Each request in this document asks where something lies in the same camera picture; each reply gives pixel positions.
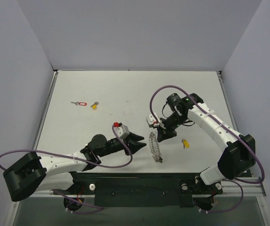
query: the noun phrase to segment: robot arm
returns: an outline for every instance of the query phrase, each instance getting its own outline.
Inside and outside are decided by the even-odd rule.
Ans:
[[[121,123],[115,123],[114,126],[116,134],[127,145],[131,154],[146,146],[145,143],[138,142],[144,137],[131,133],[127,126]],[[107,140],[104,135],[98,134],[81,151],[68,155],[41,156],[39,155],[41,151],[28,152],[6,169],[3,176],[11,200],[16,202],[29,197],[35,191],[66,190],[73,185],[70,172],[91,170],[101,163],[99,157],[121,150],[129,155],[118,138]]]
[[[166,99],[172,114],[167,119],[159,118],[157,115],[155,115],[155,118],[150,114],[147,117],[147,122],[150,127],[157,129],[158,142],[177,136],[175,129],[186,120],[195,122],[215,141],[223,154],[216,165],[205,169],[198,175],[197,184],[202,182],[205,185],[211,185],[225,178],[232,180],[255,165],[255,159],[248,150],[221,126],[224,125],[239,136],[255,153],[255,140],[253,137],[250,135],[243,136],[231,129],[215,115],[214,111],[208,108],[198,95],[193,93],[191,97],[207,113],[199,109],[188,97],[181,99],[178,94],[174,93]],[[210,114],[221,124],[219,125],[209,117]]]

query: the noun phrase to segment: gray wall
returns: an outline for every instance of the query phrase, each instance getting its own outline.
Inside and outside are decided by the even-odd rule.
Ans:
[[[0,0],[0,154],[31,148],[53,71],[16,0]],[[16,156],[4,162],[9,166]],[[11,200],[0,170],[0,225]]]
[[[55,69],[222,70],[261,0],[18,0]]]
[[[270,205],[270,0],[261,3],[222,75],[240,131],[256,139]]]

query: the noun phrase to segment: bolt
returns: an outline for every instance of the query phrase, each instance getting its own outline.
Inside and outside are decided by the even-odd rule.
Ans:
[[[181,188],[182,188],[182,190],[184,190],[184,191],[188,189],[188,187],[187,187],[186,184],[182,184],[182,185],[181,185]]]
[[[90,184],[89,189],[90,189],[91,191],[94,191],[95,188],[96,188],[95,184]]]
[[[218,190],[221,190],[221,184],[216,183],[215,186],[216,186],[216,188],[217,188]]]

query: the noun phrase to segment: yellow object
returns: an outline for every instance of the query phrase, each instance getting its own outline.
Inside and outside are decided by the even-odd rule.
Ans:
[[[182,139],[183,147],[189,148],[189,143],[187,142],[186,139]]]

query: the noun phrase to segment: purple cable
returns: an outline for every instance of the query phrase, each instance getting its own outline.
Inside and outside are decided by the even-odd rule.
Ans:
[[[19,153],[19,152],[37,152],[37,153],[53,155],[53,156],[61,157],[61,158],[76,159],[76,160],[79,160],[79,161],[84,161],[84,162],[86,162],[87,164],[92,164],[92,165],[94,165],[94,166],[100,166],[100,167],[103,167],[103,168],[110,168],[110,169],[122,168],[122,167],[125,167],[125,166],[129,165],[129,164],[133,161],[133,155],[132,155],[130,149],[128,148],[128,146],[124,143],[124,141],[123,141],[121,138],[119,138],[118,135],[116,134],[116,132],[115,132],[115,130],[114,130],[114,125],[112,126],[112,131],[113,131],[115,137],[120,141],[120,143],[124,146],[124,148],[127,150],[127,152],[130,154],[130,157],[131,157],[131,159],[130,159],[126,164],[123,164],[123,165],[120,165],[120,166],[105,166],[105,165],[99,165],[99,164],[97,164],[97,163],[88,161],[88,160],[86,160],[86,159],[81,159],[81,158],[78,158],[78,157],[72,157],[72,156],[63,155],[63,154],[56,154],[56,153],[51,153],[51,152],[46,152],[46,151],[39,151],[39,150],[31,150],[31,149],[22,149],[22,150],[14,150],[14,151],[5,152],[5,153],[3,153],[3,154],[0,155],[0,158],[3,157],[3,156],[5,156],[5,155],[12,154],[12,153]],[[6,168],[3,167],[1,164],[0,164],[0,168],[1,168],[2,170],[6,170]]]
[[[163,87],[157,89],[157,91],[152,95],[152,97],[150,99],[150,102],[149,102],[150,112],[153,115],[153,117],[156,119],[156,122],[158,122],[158,119],[156,118],[156,116],[155,116],[155,114],[153,112],[152,103],[153,103],[153,100],[154,100],[156,94],[159,91],[161,91],[161,90],[163,90],[165,88],[175,88],[175,89],[180,90],[182,93],[184,93],[198,107],[198,109],[200,109],[203,113],[207,114],[207,112],[201,106],[199,106],[197,104],[197,102],[192,98],[192,96],[189,95],[185,90],[181,89],[178,86],[167,85],[167,86],[163,86]],[[221,122],[218,121],[214,116],[212,116],[211,114],[209,114],[208,116],[210,118],[212,118],[217,124],[221,125]],[[259,181],[247,181],[247,180],[242,180],[242,179],[239,179],[239,178],[235,178],[235,180],[241,181],[241,182],[244,182],[244,183],[247,183],[247,184],[260,184],[260,183],[262,183],[264,181],[264,179],[265,179],[265,171],[263,169],[263,166],[262,166],[261,162],[259,161],[259,159],[257,158],[257,156],[254,154],[254,152],[252,151],[252,149],[239,136],[237,136],[235,133],[233,133],[231,130],[229,130],[226,126],[221,125],[221,127],[223,127],[226,131],[228,131],[228,133],[230,133],[232,136],[234,136],[240,143],[242,143],[245,146],[245,148],[247,148],[247,150],[253,156],[253,158],[257,162],[257,164],[258,164],[258,166],[259,166],[259,168],[261,169],[261,172],[262,172],[262,177],[261,177],[261,179]]]
[[[205,211],[205,210],[202,210],[202,212],[204,213],[225,213],[225,212],[229,212],[229,211],[232,211],[234,210],[235,208],[237,208],[243,201],[243,198],[244,198],[244,190],[243,190],[243,187],[238,183],[238,182],[235,182],[233,180],[227,180],[227,179],[224,179],[224,181],[228,181],[228,182],[232,182],[234,184],[237,184],[242,192],[242,195],[240,197],[240,200],[238,201],[238,203],[236,205],[234,205],[233,207],[229,208],[229,209],[226,209],[226,210],[210,210],[210,211]]]
[[[69,196],[66,196],[65,194],[62,194],[61,192],[59,192],[59,191],[57,191],[57,190],[55,190],[55,189],[53,189],[52,191],[53,191],[53,193],[58,194],[58,195],[61,195],[61,196],[63,196],[64,198],[66,198],[66,199],[68,199],[68,200],[70,200],[70,201],[73,201],[73,202],[75,202],[75,203],[78,203],[78,204],[83,205],[83,206],[88,206],[88,207],[96,208],[96,209],[97,209],[97,210],[93,210],[93,211],[90,211],[90,212],[76,212],[76,211],[73,211],[73,212],[72,212],[73,214],[91,214],[91,213],[97,213],[97,212],[100,212],[100,211],[104,210],[103,207],[100,207],[100,206],[94,206],[94,205],[90,205],[90,204],[87,204],[87,203],[83,203],[83,202],[77,201],[77,200],[75,200],[75,199],[73,199],[73,198],[71,198],[71,197],[69,197]]]

